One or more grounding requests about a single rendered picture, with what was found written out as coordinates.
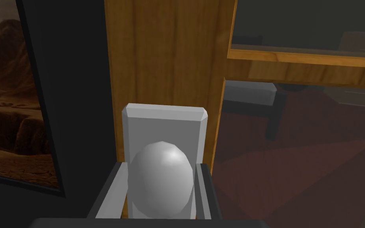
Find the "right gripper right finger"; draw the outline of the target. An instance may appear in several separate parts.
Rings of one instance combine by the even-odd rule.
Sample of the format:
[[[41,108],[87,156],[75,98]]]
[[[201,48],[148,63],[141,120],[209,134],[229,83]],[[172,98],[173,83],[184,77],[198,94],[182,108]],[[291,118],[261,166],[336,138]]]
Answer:
[[[197,163],[195,171],[196,218],[221,220],[221,210],[207,164]]]

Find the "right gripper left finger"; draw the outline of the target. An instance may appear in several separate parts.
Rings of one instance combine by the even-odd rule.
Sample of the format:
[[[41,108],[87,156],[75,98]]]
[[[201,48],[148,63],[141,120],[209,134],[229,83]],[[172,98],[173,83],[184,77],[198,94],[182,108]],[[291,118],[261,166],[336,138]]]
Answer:
[[[117,162],[102,186],[87,218],[119,219],[128,190],[127,182],[127,163]]]

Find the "grey door knob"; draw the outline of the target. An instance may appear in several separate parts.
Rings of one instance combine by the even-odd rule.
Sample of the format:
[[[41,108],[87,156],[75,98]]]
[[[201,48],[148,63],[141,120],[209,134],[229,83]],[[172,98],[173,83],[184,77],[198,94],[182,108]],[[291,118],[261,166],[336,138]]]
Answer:
[[[130,219],[195,219],[207,119],[202,107],[129,103],[122,110]]]

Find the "grey seat black-legged chair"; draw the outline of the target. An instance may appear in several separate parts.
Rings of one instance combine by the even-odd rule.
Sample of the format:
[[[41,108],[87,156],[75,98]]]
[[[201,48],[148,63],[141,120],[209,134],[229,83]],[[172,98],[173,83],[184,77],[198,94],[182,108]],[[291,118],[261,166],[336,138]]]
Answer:
[[[267,140],[274,141],[280,126],[287,93],[273,83],[226,80],[222,111],[268,118]]]

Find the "wooden door leaf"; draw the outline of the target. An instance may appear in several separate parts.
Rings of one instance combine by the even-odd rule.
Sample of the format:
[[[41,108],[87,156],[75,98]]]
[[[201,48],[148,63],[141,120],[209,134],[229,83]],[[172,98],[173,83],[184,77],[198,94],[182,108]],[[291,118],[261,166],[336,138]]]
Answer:
[[[105,0],[117,160],[128,103],[204,107],[213,166],[223,85],[235,79],[365,86],[365,57],[232,48],[238,0]]]

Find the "framed desert landscape picture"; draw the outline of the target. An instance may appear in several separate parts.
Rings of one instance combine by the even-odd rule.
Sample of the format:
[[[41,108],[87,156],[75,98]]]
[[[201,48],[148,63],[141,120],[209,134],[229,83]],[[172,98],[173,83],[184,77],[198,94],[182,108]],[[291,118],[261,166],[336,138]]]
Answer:
[[[23,0],[0,0],[0,183],[65,196]]]

